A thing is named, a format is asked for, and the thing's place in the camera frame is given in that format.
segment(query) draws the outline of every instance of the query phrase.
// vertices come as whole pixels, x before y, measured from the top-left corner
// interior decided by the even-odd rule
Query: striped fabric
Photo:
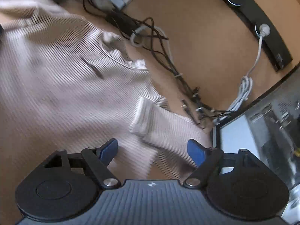
[[[116,138],[109,169],[120,180],[146,179],[154,163],[168,178],[193,170],[186,143],[209,145],[207,136],[167,111],[144,60],[132,61],[120,36],[49,0],[1,0],[0,9],[22,18],[2,25],[2,225],[20,218],[16,186],[56,149],[75,153]]]

